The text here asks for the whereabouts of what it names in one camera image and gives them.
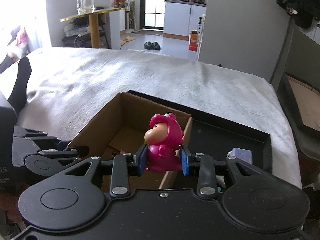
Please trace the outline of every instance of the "glass door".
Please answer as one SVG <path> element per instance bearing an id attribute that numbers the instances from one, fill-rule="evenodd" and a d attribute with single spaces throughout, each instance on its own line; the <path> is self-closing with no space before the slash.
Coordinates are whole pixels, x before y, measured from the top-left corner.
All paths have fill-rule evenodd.
<path id="1" fill-rule="evenodd" d="M 140 28 L 163 30 L 165 0 L 140 0 Z"/>

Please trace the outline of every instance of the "toy head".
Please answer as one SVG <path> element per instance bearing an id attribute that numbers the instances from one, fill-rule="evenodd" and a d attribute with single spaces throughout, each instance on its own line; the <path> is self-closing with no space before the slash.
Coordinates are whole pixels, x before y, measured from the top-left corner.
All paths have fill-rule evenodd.
<path id="1" fill-rule="evenodd" d="M 150 121 L 150 129 L 144 139 L 149 145 L 164 144 L 171 149 L 179 149 L 183 144 L 183 131 L 173 113 L 155 114 Z"/>

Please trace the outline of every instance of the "baseboard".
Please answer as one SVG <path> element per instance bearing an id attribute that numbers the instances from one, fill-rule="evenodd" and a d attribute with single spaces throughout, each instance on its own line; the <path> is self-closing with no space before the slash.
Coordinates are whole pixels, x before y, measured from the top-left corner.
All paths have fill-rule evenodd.
<path id="1" fill-rule="evenodd" d="M 182 35 L 164 33 L 163 36 L 165 38 L 171 38 L 171 39 L 177 39 L 177 40 L 184 40 L 184 41 L 188 41 L 189 40 L 188 36 L 182 36 Z"/>

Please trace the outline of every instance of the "pair of slippers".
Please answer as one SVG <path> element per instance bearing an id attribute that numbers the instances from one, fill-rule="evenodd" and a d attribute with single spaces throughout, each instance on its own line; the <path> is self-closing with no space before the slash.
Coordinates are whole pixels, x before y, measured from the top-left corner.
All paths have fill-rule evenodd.
<path id="1" fill-rule="evenodd" d="M 151 43 L 150 41 L 147 41 L 147 42 L 144 44 L 144 48 L 145 48 L 145 49 L 161 50 L 161 47 L 160 47 L 160 45 L 159 45 L 158 42 Z"/>

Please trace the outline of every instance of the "bed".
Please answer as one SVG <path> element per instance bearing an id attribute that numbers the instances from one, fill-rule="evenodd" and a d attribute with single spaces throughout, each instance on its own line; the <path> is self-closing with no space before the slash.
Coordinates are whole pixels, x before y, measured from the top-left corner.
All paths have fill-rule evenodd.
<path id="1" fill-rule="evenodd" d="M 136 51 L 42 48 L 28 58 L 32 74 L 19 126 L 72 139 L 116 93 L 135 90 L 269 133 L 273 174 L 301 188 L 291 128 L 272 86 L 260 77 Z M 17 64 L 0 75 L 7 98 L 16 75 Z"/>

